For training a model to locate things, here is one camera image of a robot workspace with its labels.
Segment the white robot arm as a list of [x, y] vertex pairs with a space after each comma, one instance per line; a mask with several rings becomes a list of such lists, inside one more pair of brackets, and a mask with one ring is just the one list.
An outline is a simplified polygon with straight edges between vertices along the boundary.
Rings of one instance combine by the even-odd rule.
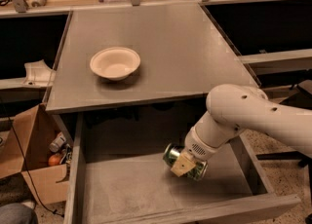
[[178, 177], [191, 174], [196, 180], [202, 178], [208, 159], [245, 130], [265, 133], [312, 157], [311, 110], [277, 104], [260, 89], [232, 84], [211, 89], [206, 107], [172, 165], [172, 172]]

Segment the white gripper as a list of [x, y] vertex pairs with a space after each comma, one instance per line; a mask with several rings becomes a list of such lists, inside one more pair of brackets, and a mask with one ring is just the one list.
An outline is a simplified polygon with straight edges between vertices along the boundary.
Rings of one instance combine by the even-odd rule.
[[204, 143], [195, 128], [192, 127], [184, 139], [184, 150], [181, 152], [171, 168], [177, 177], [187, 174], [196, 167], [196, 160], [207, 161], [217, 151], [216, 148]]

